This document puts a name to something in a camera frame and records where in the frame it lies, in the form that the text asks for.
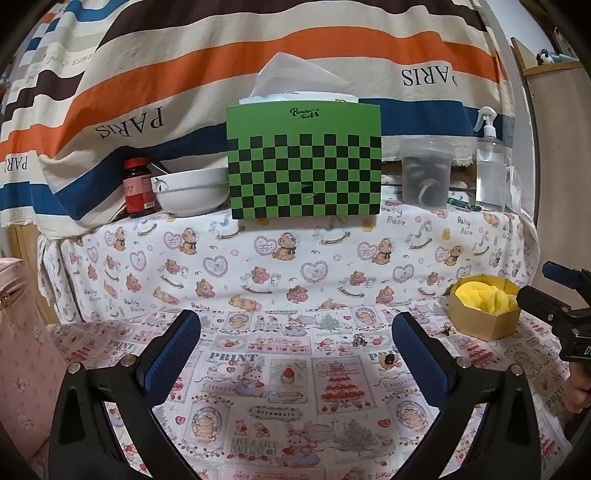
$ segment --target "hand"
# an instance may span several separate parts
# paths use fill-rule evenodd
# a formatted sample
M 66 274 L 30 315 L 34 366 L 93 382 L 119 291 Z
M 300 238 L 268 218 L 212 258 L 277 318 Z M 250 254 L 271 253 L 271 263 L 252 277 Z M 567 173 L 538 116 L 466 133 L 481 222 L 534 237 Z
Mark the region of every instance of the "hand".
M 584 408 L 591 407 L 591 377 L 583 365 L 569 363 L 570 377 L 564 386 L 564 403 L 571 413 L 581 413 Z

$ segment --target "dark brown stripe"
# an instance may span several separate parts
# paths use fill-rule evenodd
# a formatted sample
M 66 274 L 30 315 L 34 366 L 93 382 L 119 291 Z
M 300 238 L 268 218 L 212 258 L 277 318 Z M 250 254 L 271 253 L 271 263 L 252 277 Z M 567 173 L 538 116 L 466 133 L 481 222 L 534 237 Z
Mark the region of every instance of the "dark brown stripe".
M 213 15 L 229 15 L 235 13 L 276 14 L 297 5 L 315 1 L 334 0 L 145 0 L 130 5 L 115 19 L 99 46 L 114 38 L 129 33 L 160 30 L 163 28 L 190 25 Z M 378 7 L 389 14 L 402 14 L 411 7 L 422 5 L 431 15 L 453 15 L 463 18 L 467 25 L 486 31 L 482 18 L 475 10 L 465 5 L 456 5 L 452 0 L 359 0 L 359 3 L 370 7 Z
M 4 121 L 8 122 L 15 110 L 33 106 L 37 95 L 47 95 L 54 100 L 65 100 L 74 96 L 76 89 L 82 80 L 83 73 L 71 78 L 58 77 L 51 70 L 43 70 L 37 77 L 37 84 L 34 87 L 23 88 L 18 92 L 18 97 L 13 103 L 6 106 Z

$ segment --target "checkerboard pattern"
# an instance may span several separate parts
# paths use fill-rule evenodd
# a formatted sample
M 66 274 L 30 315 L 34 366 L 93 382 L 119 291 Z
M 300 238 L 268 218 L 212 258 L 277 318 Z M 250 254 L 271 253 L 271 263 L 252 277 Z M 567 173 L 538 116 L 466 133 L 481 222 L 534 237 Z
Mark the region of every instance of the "checkerboard pattern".
M 306 133 L 229 139 L 232 217 L 376 215 L 381 141 Z

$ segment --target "yellow cloth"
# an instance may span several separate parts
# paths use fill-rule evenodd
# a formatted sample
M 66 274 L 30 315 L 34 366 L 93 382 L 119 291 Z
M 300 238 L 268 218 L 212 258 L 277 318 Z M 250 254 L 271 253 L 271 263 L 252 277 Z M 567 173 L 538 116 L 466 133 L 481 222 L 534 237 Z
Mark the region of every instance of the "yellow cloth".
M 466 307 L 494 315 L 502 315 L 517 308 L 514 295 L 507 295 L 497 287 L 480 281 L 469 281 L 456 289 L 456 296 Z

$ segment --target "pink pouch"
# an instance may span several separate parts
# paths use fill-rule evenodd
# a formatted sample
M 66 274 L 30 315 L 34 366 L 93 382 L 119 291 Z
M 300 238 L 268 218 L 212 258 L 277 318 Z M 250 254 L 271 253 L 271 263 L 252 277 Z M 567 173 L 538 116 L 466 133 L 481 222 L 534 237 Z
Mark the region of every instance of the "pink pouch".
M 23 260 L 0 258 L 0 422 L 30 460 L 49 437 L 66 362 L 28 285 Z

